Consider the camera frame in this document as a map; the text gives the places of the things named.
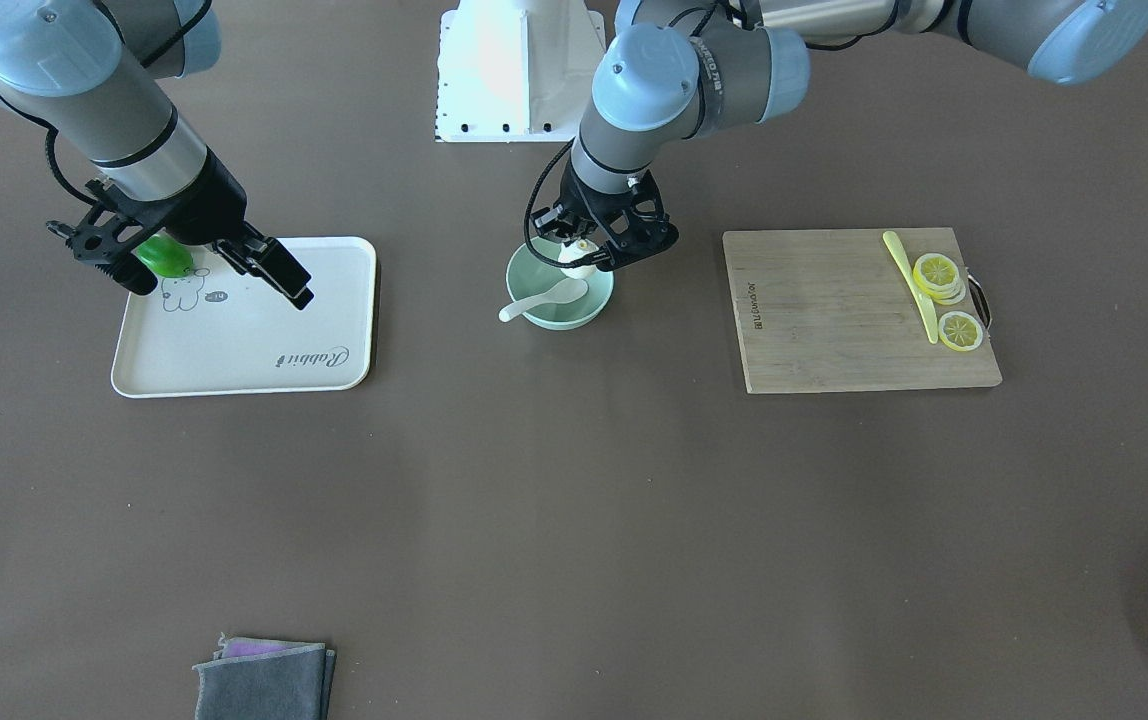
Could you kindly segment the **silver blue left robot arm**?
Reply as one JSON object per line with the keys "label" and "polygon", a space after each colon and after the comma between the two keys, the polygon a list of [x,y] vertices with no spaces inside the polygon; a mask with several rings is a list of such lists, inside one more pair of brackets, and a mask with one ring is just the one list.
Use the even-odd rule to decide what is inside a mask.
{"label": "silver blue left robot arm", "polygon": [[812,53],[889,31],[954,38],[1054,85],[1091,82],[1148,32],[1148,1],[623,1],[594,70],[554,206],[525,227],[571,246],[603,242],[566,270],[600,272],[678,241],[651,173],[665,144],[793,111]]}

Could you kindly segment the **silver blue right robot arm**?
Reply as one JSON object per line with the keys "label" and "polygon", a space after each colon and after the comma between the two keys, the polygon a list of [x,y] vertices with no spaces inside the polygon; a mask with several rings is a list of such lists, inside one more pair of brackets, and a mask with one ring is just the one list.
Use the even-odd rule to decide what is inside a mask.
{"label": "silver blue right robot arm", "polygon": [[308,270],[246,222],[245,188],[158,85],[219,51],[208,1],[0,1],[0,108],[65,136],[100,172],[79,223],[48,223],[75,260],[149,295],[157,274],[135,249],[164,233],[304,309]]}

